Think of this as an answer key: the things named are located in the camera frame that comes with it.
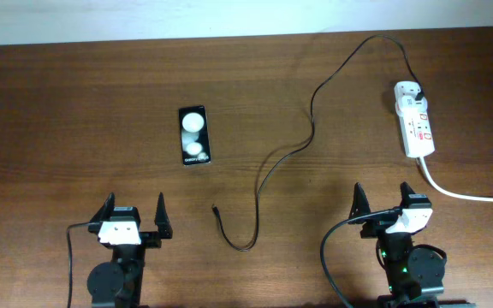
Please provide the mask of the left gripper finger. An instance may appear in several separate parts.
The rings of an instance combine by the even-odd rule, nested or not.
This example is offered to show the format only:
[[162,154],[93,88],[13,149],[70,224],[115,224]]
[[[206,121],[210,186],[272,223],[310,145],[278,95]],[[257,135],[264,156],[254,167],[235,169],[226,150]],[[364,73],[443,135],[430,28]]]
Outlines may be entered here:
[[101,223],[103,221],[108,221],[115,208],[115,198],[115,194],[111,192],[107,199],[104,201],[104,204],[91,218],[90,223]]
[[156,215],[154,217],[154,223],[157,227],[160,238],[172,238],[173,229],[171,227],[169,217],[166,211],[164,195],[159,193],[157,199]]

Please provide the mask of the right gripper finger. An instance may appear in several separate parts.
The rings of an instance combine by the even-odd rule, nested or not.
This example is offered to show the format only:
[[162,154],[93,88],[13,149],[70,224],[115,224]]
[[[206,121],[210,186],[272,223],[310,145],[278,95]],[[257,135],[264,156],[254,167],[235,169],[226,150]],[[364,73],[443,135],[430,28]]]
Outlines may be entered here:
[[405,181],[400,184],[400,190],[402,201],[411,200],[416,195],[416,192]]
[[357,182],[353,188],[353,202],[348,218],[351,223],[364,223],[369,214],[371,214],[371,209],[368,199],[363,187]]

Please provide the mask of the white power strip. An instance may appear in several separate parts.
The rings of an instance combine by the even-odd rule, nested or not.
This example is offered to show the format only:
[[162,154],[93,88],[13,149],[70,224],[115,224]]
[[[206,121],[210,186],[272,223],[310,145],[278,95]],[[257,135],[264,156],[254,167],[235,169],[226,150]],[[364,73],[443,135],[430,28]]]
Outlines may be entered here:
[[413,106],[395,104],[399,117],[404,151],[407,157],[426,157],[435,151],[429,116]]

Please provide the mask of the black Galaxy smartphone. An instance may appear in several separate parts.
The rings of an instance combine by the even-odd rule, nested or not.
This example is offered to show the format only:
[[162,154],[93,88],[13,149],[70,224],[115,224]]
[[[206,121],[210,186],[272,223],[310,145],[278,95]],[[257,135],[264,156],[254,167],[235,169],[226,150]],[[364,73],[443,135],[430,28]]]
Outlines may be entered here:
[[211,162],[206,109],[203,105],[178,110],[181,132],[181,161],[184,166]]

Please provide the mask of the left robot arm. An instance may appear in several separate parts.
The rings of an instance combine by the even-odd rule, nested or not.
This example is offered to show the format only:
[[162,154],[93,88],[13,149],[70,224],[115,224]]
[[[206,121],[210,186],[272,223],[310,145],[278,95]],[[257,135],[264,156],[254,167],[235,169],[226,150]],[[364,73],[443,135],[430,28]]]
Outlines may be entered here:
[[109,262],[97,265],[87,278],[93,307],[139,307],[146,250],[158,249],[173,237],[164,196],[158,195],[155,231],[142,231],[137,208],[118,207],[111,193],[89,221],[88,231],[112,250]]

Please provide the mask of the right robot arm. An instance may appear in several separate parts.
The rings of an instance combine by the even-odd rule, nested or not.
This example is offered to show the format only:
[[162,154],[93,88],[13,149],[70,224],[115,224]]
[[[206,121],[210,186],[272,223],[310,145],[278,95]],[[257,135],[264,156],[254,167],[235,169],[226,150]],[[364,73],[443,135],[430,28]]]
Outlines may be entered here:
[[373,212],[362,186],[353,189],[349,218],[360,224],[360,237],[375,238],[377,260],[383,268],[389,294],[377,298],[380,307],[438,307],[437,295],[444,292],[447,254],[440,248],[414,245],[413,236],[422,231],[433,209],[429,198],[400,185],[401,202],[388,210]]

